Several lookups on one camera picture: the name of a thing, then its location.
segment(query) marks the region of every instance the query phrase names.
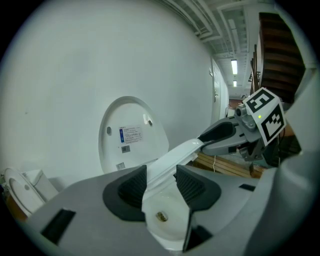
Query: fluorescent light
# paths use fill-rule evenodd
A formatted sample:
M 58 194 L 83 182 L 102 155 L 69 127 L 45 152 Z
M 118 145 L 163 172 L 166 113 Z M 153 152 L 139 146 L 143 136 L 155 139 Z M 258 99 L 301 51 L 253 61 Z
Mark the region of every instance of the fluorescent light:
M 238 62 L 236 59 L 231 60 L 232 72 L 234 75 L 238 74 Z

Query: drain hole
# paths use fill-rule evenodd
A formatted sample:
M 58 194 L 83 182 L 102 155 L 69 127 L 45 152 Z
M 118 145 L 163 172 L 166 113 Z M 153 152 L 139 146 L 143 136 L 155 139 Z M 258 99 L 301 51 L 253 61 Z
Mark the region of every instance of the drain hole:
M 157 212 L 155 216 L 161 222 L 166 222 L 168 220 L 167 215 L 163 211 Z

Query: toilet seat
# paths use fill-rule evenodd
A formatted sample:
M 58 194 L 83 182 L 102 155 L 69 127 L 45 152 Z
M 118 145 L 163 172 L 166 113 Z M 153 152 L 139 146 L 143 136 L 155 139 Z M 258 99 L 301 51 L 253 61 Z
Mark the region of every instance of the toilet seat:
M 165 130 L 141 99 L 124 96 L 107 108 L 99 129 L 99 158 L 104 173 L 146 164 L 168 152 Z
M 14 201 L 27 216 L 45 203 L 33 185 L 18 170 L 7 168 L 4 179 Z

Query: white cable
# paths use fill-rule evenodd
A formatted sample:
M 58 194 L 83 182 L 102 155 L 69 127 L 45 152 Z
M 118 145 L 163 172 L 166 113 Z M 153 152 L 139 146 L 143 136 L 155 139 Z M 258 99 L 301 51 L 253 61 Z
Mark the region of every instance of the white cable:
M 215 173 L 216 170 L 215 170 L 215 163 L 216 163 L 216 156 L 214 156 L 214 162 L 213 162 L 213 165 L 212 165 L 212 168 L 213 168 L 213 172 Z

